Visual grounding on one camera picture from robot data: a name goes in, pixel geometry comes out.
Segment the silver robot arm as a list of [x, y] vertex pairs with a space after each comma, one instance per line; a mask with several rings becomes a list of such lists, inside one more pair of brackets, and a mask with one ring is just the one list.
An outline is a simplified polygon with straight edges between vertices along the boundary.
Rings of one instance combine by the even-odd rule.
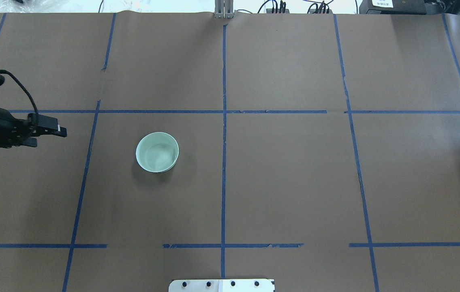
[[0, 148], [18, 146], [37, 147], [37, 137], [55, 135], [67, 137], [67, 129], [57, 118], [28, 113], [27, 118], [15, 118], [8, 110], [0, 108]]

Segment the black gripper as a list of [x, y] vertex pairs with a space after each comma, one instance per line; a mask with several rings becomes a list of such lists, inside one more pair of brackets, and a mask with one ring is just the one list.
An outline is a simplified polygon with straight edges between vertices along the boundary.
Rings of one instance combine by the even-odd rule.
[[26, 119], [15, 118], [9, 111], [0, 108], [0, 148], [27, 146], [36, 148], [41, 135], [67, 137], [67, 129], [60, 126], [57, 118], [36, 113]]

